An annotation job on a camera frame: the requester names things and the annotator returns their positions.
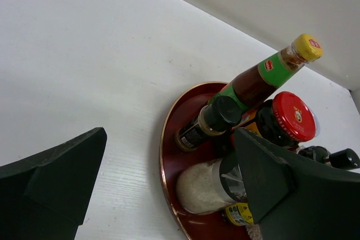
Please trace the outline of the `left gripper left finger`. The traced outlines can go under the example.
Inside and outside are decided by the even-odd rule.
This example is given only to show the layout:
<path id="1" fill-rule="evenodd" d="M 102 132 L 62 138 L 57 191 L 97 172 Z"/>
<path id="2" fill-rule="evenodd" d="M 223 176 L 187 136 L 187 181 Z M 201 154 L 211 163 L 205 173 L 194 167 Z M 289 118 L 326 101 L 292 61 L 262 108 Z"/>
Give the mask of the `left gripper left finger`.
<path id="1" fill-rule="evenodd" d="M 1 239 L 74 239 L 84 222 L 107 141 L 94 128 L 1 166 Z"/>

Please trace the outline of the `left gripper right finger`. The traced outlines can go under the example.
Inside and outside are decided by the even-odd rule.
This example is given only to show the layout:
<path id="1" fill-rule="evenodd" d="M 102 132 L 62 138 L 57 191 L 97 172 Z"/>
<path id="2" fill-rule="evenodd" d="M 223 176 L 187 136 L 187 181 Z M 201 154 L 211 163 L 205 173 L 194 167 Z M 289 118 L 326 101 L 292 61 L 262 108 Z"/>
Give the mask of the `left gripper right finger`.
<path id="1" fill-rule="evenodd" d="M 244 129 L 234 133 L 248 204 L 264 239 L 358 239 L 359 174 Z"/>

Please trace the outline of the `small yellow label bottle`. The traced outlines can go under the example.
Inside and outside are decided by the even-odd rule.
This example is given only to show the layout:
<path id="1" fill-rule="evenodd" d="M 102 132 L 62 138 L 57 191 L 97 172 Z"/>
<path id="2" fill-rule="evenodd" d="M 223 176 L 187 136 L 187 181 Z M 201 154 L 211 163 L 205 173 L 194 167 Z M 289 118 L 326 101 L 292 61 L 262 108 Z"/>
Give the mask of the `small yellow label bottle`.
<path id="1" fill-rule="evenodd" d="M 224 220 L 235 226 L 253 225 L 254 219 L 246 202 L 239 202 L 222 211 Z"/>

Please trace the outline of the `black cap round bottle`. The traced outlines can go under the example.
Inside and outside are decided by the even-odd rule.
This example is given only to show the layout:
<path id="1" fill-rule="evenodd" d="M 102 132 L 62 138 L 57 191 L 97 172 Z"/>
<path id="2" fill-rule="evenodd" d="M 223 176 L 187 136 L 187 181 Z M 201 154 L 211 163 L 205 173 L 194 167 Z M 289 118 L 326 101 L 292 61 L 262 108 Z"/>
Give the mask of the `black cap round bottle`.
<path id="1" fill-rule="evenodd" d="M 359 156 L 350 148 L 330 153 L 321 146 L 300 147 L 297 154 L 337 169 L 359 169 Z"/>

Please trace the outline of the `red lid sauce jar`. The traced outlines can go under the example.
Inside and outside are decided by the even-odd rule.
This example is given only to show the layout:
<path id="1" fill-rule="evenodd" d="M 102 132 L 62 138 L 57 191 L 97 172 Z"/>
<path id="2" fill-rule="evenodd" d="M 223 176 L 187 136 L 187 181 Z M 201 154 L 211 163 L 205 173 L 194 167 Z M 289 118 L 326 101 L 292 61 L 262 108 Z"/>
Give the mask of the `red lid sauce jar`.
<path id="1" fill-rule="evenodd" d="M 287 91 L 245 113 L 238 127 L 291 151 L 299 143 L 312 140 L 317 133 L 310 108 L 297 95 Z"/>

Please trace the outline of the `salt grinder clear lid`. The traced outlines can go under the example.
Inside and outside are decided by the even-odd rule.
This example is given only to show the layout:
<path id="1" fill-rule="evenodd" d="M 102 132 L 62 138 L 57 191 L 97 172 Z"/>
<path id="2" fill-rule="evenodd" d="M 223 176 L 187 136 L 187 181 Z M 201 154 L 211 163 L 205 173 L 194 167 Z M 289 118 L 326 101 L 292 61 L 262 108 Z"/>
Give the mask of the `salt grinder clear lid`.
<path id="1" fill-rule="evenodd" d="M 234 152 L 224 158 L 195 164 L 183 171 L 176 184 L 181 206 L 205 215 L 239 202 L 247 202 L 244 180 Z"/>

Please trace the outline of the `small black cap spice jar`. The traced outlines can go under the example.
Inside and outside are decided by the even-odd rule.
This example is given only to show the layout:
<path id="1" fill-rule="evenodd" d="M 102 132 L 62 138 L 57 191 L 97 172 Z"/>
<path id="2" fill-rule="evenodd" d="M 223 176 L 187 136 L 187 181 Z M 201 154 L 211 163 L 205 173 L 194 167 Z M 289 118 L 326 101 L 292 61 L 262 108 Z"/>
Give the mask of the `small black cap spice jar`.
<path id="1" fill-rule="evenodd" d="M 200 145 L 228 131 L 241 121 L 243 110 L 229 96 L 217 96 L 198 115 L 175 133 L 177 146 L 192 152 Z"/>

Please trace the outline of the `green label sauce bottle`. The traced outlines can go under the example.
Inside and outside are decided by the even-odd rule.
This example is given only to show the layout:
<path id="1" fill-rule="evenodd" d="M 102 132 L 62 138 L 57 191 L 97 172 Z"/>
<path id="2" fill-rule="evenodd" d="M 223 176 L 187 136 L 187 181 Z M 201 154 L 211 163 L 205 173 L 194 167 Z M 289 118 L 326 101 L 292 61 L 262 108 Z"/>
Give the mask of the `green label sauce bottle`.
<path id="1" fill-rule="evenodd" d="M 289 46 L 240 73 L 208 103 L 211 104 L 218 96 L 228 96 L 240 106 L 243 113 L 248 112 L 257 108 L 305 65 L 322 55 L 319 41 L 310 34 L 301 34 Z"/>

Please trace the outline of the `white lid spice jar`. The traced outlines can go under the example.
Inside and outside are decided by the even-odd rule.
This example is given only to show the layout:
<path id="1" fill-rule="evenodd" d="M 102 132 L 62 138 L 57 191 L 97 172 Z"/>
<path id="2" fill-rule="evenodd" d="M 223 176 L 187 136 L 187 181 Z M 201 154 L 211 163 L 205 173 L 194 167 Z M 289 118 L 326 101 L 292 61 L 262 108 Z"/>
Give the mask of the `white lid spice jar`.
<path id="1" fill-rule="evenodd" d="M 321 132 L 321 125 L 320 125 L 320 122 L 318 120 L 318 117 L 316 116 L 316 114 L 314 112 L 311 112 L 312 113 L 312 116 L 313 116 L 313 119 L 314 119 L 314 122 L 315 122 L 315 126 L 316 126 L 316 132 L 315 132 L 315 135 L 314 137 L 316 138 L 317 136 L 319 136 L 320 132 Z"/>

